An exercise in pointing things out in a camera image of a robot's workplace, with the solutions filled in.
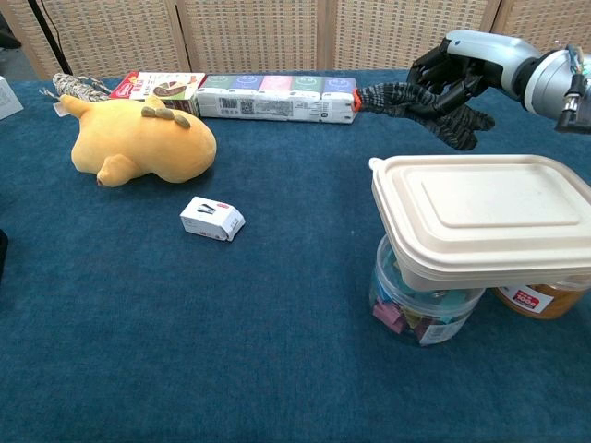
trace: pink item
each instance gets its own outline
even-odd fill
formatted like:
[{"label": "pink item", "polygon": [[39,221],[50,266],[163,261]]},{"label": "pink item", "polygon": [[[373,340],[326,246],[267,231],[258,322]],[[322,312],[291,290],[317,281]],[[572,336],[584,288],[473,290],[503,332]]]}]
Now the pink item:
[{"label": "pink item", "polygon": [[375,304],[373,306],[373,315],[388,328],[397,334],[400,334],[404,327],[404,319],[393,304]]},{"label": "pink item", "polygon": [[292,76],[265,76],[259,90],[289,91],[292,87]]}]

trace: jar label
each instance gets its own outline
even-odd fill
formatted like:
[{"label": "jar label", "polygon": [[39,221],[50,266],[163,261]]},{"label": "jar label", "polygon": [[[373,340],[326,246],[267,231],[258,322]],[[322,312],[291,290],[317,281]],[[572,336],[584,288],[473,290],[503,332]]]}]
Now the jar label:
[{"label": "jar label", "polygon": [[541,313],[554,300],[554,297],[534,291],[527,286],[513,286],[512,288],[501,286],[499,291],[514,305],[536,314]]},{"label": "jar label", "polygon": [[427,346],[428,344],[441,343],[442,341],[449,340],[460,330],[465,321],[468,320],[468,317],[465,316],[460,321],[450,323],[449,325],[429,325],[421,337],[419,344]]}]

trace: clear plastic jar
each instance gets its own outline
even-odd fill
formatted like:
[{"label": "clear plastic jar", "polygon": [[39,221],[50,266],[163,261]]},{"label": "clear plastic jar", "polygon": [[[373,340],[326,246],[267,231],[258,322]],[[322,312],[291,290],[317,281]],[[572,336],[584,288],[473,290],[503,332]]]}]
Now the clear plastic jar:
[{"label": "clear plastic jar", "polygon": [[566,314],[591,289],[591,276],[576,275],[552,284],[500,287],[493,292],[513,311],[552,320]]},{"label": "clear plastic jar", "polygon": [[402,279],[388,236],[381,239],[369,303],[374,317],[396,334],[423,346],[447,341],[470,317],[483,292],[482,288],[414,291]]}]

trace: red label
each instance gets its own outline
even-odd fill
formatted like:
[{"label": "red label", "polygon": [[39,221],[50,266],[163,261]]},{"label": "red label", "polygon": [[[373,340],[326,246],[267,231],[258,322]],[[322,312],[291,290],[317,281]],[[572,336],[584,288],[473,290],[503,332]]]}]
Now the red label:
[{"label": "red label", "polygon": [[131,90],[138,81],[138,71],[131,71],[121,83],[111,92],[110,99],[128,99]]},{"label": "red label", "polygon": [[530,309],[534,309],[539,304],[539,300],[533,295],[524,293],[521,290],[517,291],[517,293],[513,296],[513,301],[519,305],[529,307]]}]

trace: small white box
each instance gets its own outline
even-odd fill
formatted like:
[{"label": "small white box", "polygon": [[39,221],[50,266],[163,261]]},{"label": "small white box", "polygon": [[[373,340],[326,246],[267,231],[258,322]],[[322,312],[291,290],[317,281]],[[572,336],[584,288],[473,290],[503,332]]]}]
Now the small white box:
[{"label": "small white box", "polygon": [[8,86],[6,79],[0,76],[0,120],[18,111],[22,111],[22,104]]},{"label": "small white box", "polygon": [[193,197],[181,212],[188,233],[231,242],[245,224],[244,217],[231,205],[207,198]]}]

